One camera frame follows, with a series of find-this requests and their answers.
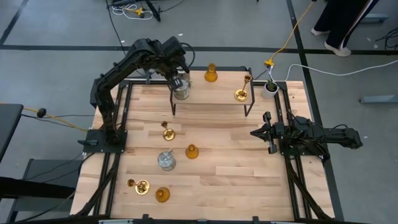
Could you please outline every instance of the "wooden table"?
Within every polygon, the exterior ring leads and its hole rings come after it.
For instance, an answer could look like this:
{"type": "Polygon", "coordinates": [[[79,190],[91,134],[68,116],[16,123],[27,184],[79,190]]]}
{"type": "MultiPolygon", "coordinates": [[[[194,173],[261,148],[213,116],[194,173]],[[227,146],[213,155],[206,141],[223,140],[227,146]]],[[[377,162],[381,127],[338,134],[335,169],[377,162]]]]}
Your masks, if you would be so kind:
{"type": "MultiPolygon", "coordinates": [[[[231,72],[231,76],[242,74],[231,72]]],[[[303,83],[287,82],[287,86],[293,113],[311,118],[303,83]]],[[[142,218],[147,213],[156,219],[252,220],[258,216],[260,220],[293,220],[284,158],[280,153],[268,154],[268,143],[249,134],[263,125],[266,111],[271,112],[272,121],[277,121],[274,100],[264,99],[261,89],[254,87],[256,102],[248,117],[236,105],[192,104],[178,105],[177,114],[172,116],[170,92],[165,85],[134,85],[126,152],[121,156],[111,218],[142,218]],[[168,121],[169,128],[176,131],[174,140],[163,139],[161,121],[168,121]],[[189,144],[200,150],[196,159],[185,156],[189,144]],[[164,171],[157,164],[157,156],[171,147],[177,165],[172,171],[164,171]],[[127,186],[129,179],[148,180],[149,193],[138,195],[127,186]],[[165,203],[155,199],[159,187],[170,190],[165,203]]],[[[98,110],[95,115],[93,127],[99,128],[98,110]]],[[[103,157],[97,153],[83,164],[71,214],[79,211],[96,190],[103,157]]],[[[302,156],[302,164],[308,191],[325,213],[334,217],[321,160],[302,156]]],[[[301,196],[296,192],[304,217],[301,196]]],[[[103,195],[100,213],[108,194],[105,191],[103,195]]]]}

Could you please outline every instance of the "gray floor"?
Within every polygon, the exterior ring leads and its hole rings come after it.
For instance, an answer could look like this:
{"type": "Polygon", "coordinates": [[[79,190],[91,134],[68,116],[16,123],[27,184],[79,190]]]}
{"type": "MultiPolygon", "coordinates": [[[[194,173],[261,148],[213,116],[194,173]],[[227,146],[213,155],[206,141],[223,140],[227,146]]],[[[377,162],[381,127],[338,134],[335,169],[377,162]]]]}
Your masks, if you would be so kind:
{"type": "MultiPolygon", "coordinates": [[[[22,1],[0,1],[0,31],[4,31],[22,1]]],[[[177,0],[157,1],[163,8],[177,0]]],[[[309,1],[293,0],[296,15],[301,15],[309,1]]],[[[375,12],[392,18],[381,26],[361,25],[349,47],[373,49],[372,41],[394,28],[397,14],[393,0],[381,1],[375,12]]],[[[323,1],[299,25],[306,49],[322,49],[323,37],[309,30],[324,7],[323,1]]],[[[165,40],[171,35],[197,47],[281,47],[292,25],[285,1],[260,0],[186,0],[162,14],[162,22],[127,20],[113,16],[124,45],[148,37],[165,40]]],[[[118,45],[109,22],[104,1],[30,0],[6,45],[118,45]]],[[[382,44],[376,43],[378,50],[382,44]]],[[[296,48],[293,38],[288,48],[296,48]]],[[[271,53],[197,52],[195,66],[214,62],[218,66],[245,65],[256,75],[271,53]]],[[[23,51],[0,50],[0,101],[22,103],[31,108],[47,108],[50,114],[92,114],[88,103],[94,78],[107,71],[113,61],[123,57],[115,51],[23,51]]],[[[308,64],[329,72],[351,72],[379,65],[397,56],[308,55],[308,64]]],[[[298,54],[275,57],[275,79],[283,79],[292,63],[300,63],[298,54]]],[[[364,147],[356,151],[330,146],[332,163],[343,213],[348,221],[394,223],[398,219],[398,150],[396,105],[361,105],[363,95],[397,94],[398,64],[349,77],[332,77],[311,72],[324,126],[345,123],[357,129],[364,147]]],[[[290,80],[303,80],[300,68],[293,68],[290,80]]],[[[83,128],[91,118],[70,118],[83,128]]],[[[0,175],[21,178],[27,161],[34,159],[72,159],[81,152],[76,143],[85,134],[74,129],[22,118],[9,149],[0,164],[0,175]]],[[[0,222],[11,202],[0,203],[0,222]]]]}

